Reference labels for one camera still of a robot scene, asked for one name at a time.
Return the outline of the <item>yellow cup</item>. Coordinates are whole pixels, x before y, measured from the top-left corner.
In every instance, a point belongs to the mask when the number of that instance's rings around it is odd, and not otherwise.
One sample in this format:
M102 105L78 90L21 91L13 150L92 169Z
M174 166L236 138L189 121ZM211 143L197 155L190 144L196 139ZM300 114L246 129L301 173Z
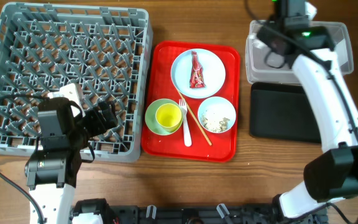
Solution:
M158 124L169 133L174 132L182 122L182 112L179 106L173 103L161 105L155 114Z

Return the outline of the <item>white plastic fork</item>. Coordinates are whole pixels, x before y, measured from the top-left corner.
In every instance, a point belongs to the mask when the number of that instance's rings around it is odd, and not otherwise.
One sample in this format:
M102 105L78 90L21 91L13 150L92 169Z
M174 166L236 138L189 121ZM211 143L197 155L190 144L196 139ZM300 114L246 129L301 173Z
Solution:
M184 137L184 144L186 147L190 147L192 145L192 140L191 140L191 134L190 134L190 129L188 126L188 121L187 121L187 106L186 106L186 102L183 99L179 100L179 106L181 108L181 112L182 112L182 116L183 116L183 137Z

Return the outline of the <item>red snack wrapper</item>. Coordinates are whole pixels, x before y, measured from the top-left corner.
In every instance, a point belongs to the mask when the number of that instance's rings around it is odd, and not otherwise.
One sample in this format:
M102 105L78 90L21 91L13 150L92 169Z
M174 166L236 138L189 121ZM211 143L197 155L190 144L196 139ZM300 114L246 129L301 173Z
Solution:
M190 88L205 88L203 78L203 67L198 60L198 54L195 51L191 52L192 68L190 77Z

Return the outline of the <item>light blue bowl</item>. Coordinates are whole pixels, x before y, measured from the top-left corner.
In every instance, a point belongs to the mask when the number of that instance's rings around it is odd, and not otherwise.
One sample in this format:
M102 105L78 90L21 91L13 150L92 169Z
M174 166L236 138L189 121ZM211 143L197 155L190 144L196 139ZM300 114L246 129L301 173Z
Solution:
M207 130L207 129L202 124L201 116L207 110L213 110L218 113L222 113L224 117L230 119L230 122L228 123L228 129L221 133L228 132L234 126L234 123L236 122L237 114L236 114L235 107L232 105L232 103L229 100L227 100L223 97L220 97L220 96L213 96L213 97L205 99L200 104L200 106L198 108L198 120L205 130Z

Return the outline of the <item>rice and food scraps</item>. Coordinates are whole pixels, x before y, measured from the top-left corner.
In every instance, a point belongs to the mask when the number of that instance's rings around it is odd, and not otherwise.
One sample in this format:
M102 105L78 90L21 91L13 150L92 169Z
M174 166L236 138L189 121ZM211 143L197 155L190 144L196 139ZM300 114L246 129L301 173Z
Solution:
M221 133L228 129L229 118L213 110L207 110L201 116L203 126L210 132Z

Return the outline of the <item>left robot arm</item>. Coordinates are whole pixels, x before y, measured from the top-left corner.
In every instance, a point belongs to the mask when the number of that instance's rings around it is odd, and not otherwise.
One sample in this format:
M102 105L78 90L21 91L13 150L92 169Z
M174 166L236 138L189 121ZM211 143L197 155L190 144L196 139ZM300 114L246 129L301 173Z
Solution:
M79 218L106 223L113 219L104 200L89 200L72 207L76 177L82 163L80 151L89 140L118 126L114 103L102 101L84 113L73 115L79 107L68 98L45 100L38 105L41 136L25 165L31 197L31 223L70 223Z

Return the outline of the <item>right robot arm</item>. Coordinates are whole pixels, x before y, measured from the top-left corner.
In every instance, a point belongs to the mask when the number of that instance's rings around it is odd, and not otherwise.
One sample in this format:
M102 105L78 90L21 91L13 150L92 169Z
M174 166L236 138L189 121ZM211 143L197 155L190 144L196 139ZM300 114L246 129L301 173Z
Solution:
M312 26L306 1L275 1L257 38L281 55L303 87L318 124L322 155L303 181L277 197L285 220L297 220L358 196L358 110L340 70L334 41Z

